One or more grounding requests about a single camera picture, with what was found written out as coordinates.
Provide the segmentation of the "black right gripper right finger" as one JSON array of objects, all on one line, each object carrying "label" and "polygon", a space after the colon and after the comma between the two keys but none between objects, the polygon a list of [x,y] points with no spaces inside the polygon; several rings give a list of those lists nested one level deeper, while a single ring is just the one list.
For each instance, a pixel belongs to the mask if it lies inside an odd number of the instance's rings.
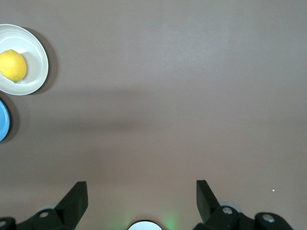
[{"label": "black right gripper right finger", "polygon": [[247,217],[229,205],[220,205],[205,180],[196,182],[197,208],[202,223],[196,230],[292,230],[281,216],[270,213],[257,213],[254,219]]}]

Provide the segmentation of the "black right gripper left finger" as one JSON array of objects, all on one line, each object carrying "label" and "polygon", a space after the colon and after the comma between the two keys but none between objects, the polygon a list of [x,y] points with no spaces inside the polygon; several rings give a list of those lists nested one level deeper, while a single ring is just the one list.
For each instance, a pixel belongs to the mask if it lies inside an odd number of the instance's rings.
[{"label": "black right gripper left finger", "polygon": [[54,208],[38,211],[28,220],[16,223],[12,217],[1,217],[2,230],[74,230],[88,208],[86,182],[77,182]]}]

